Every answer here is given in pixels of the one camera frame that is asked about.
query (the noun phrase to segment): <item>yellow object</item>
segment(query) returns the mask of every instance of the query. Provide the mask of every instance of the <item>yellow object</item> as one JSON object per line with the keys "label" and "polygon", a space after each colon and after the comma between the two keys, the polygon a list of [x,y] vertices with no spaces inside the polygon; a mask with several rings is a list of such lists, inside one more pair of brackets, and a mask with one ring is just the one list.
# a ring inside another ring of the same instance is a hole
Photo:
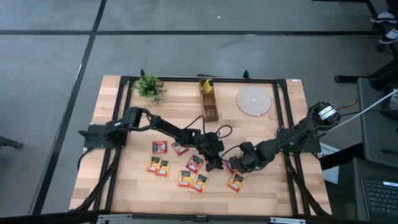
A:
{"label": "yellow object", "polygon": [[205,81],[205,84],[203,84],[202,89],[205,93],[209,93],[214,91],[214,86],[213,86],[213,80],[208,79]]}

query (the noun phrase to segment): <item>red packet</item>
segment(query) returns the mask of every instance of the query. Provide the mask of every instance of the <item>red packet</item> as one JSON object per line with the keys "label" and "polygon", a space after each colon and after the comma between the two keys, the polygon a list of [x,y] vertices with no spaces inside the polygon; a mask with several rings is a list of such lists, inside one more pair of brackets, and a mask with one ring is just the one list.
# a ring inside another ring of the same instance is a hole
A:
{"label": "red packet", "polygon": [[229,161],[224,162],[226,168],[233,174],[235,173],[235,169],[232,169],[231,163],[229,163]]}
{"label": "red packet", "polygon": [[181,156],[184,152],[188,151],[187,147],[181,146],[177,142],[172,143],[172,146],[173,146],[175,152],[177,153],[177,155],[179,155],[179,156]]}
{"label": "red packet", "polygon": [[204,160],[198,156],[192,155],[191,159],[188,161],[187,165],[185,166],[188,170],[194,172],[195,174],[198,173],[201,165],[203,164]]}
{"label": "red packet", "polygon": [[152,142],[152,153],[166,153],[167,152],[167,141],[153,141]]}

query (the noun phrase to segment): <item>potted plant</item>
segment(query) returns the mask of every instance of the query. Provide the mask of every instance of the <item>potted plant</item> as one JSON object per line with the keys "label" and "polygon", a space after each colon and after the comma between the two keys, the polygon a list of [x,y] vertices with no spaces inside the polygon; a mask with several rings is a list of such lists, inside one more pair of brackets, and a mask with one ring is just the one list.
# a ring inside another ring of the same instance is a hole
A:
{"label": "potted plant", "polygon": [[151,101],[156,101],[157,103],[161,100],[163,93],[166,92],[164,82],[160,81],[155,75],[141,76],[133,89],[138,90],[140,96],[146,97]]}

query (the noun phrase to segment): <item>orange snack packet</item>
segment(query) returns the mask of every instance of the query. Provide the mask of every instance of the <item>orange snack packet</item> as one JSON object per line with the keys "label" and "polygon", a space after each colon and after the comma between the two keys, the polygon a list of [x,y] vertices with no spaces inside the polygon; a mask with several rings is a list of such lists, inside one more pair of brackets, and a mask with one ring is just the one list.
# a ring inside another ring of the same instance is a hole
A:
{"label": "orange snack packet", "polygon": [[239,193],[243,187],[243,176],[234,173],[228,181],[228,187]]}
{"label": "orange snack packet", "polygon": [[162,162],[162,159],[159,157],[154,157],[151,156],[149,158],[149,162],[148,162],[148,166],[147,166],[147,171],[148,172],[153,172],[153,173],[157,173],[159,168],[160,168],[160,163]]}
{"label": "orange snack packet", "polygon": [[191,187],[192,184],[192,173],[188,170],[180,170],[180,175],[178,177],[179,187]]}
{"label": "orange snack packet", "polygon": [[163,160],[163,161],[160,163],[160,168],[159,168],[159,170],[157,171],[156,175],[162,175],[162,176],[165,176],[165,177],[169,176],[169,168],[170,168],[169,162]]}
{"label": "orange snack packet", "polygon": [[195,177],[195,180],[193,180],[193,184],[192,184],[191,188],[195,189],[199,193],[203,193],[206,186],[207,186],[207,177],[205,177],[204,175],[198,174]]}

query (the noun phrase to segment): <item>wooden tabletop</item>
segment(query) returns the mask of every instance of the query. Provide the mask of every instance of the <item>wooden tabletop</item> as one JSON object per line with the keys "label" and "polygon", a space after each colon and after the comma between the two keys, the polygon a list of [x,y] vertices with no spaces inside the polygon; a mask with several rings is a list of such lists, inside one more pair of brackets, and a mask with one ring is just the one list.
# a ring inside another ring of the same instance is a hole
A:
{"label": "wooden tabletop", "polygon": [[[104,76],[93,115],[95,124],[104,124],[111,120],[119,79],[120,76]],[[270,94],[272,104],[266,114],[249,116],[239,110],[236,105],[236,94],[247,85],[261,86]],[[224,124],[233,127],[233,133],[223,139],[225,149],[245,141],[251,141],[255,145],[260,141],[276,137],[276,129],[279,125],[271,84],[215,82],[214,86],[220,118],[218,122],[206,123],[205,128],[206,132],[210,132],[216,131]],[[303,86],[300,80],[287,80],[287,86],[294,121],[298,123],[307,114]],[[147,108],[152,114],[157,114],[180,128],[190,124],[202,114],[198,83],[165,82],[165,88],[167,93],[159,105],[140,97],[134,90],[130,106]],[[279,95],[284,112],[284,123],[287,126],[281,89]],[[122,98],[119,118],[124,100]],[[141,125],[146,124],[147,120],[142,119]],[[197,121],[192,128],[201,129],[201,126],[201,121]],[[228,131],[228,128],[222,129],[221,135]],[[161,154],[163,159],[170,162],[168,177],[156,176],[146,171],[147,162],[152,155],[152,141],[161,140],[166,140],[168,143],[168,153]],[[289,216],[292,214],[282,154],[278,154],[265,169],[244,174],[246,183],[238,194],[226,186],[231,176],[229,171],[215,169],[207,173],[205,166],[202,166],[200,173],[208,177],[208,185],[204,193],[200,194],[193,189],[177,187],[179,170],[186,170],[185,165],[189,158],[192,154],[198,155],[198,153],[196,149],[190,149],[185,154],[178,156],[171,147],[173,141],[172,138],[153,130],[128,134],[126,147],[121,153],[113,193],[111,207],[113,212],[264,216]],[[236,149],[228,153],[226,157],[239,154],[239,149]],[[70,208],[79,206],[97,184],[103,155],[104,149],[95,149],[82,160]],[[306,186],[322,208],[331,213],[318,160],[307,153],[303,153],[301,159]],[[300,191],[297,186],[295,187],[298,208],[303,213]],[[100,208],[104,208],[107,191],[108,186],[106,185]]]}

